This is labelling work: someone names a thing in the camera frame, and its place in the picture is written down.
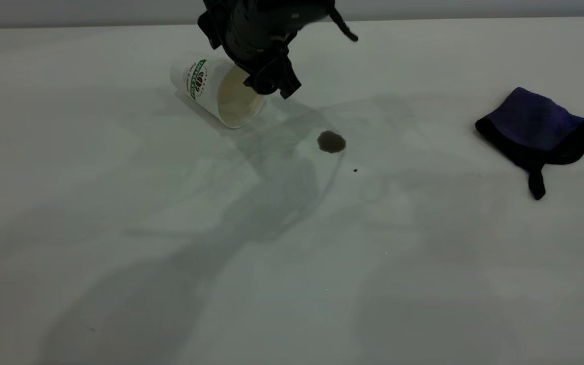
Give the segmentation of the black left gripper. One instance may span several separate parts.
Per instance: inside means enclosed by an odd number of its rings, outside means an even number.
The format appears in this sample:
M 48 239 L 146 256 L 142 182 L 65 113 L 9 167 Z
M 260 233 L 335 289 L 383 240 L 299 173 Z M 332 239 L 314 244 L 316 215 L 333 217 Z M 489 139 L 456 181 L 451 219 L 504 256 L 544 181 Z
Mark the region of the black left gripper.
M 223 48 L 244 69 L 246 87 L 259 95 L 301 88 L 287 45 L 306 25 L 326 18 L 334 1 L 205 1 L 197 25 L 211 48 Z

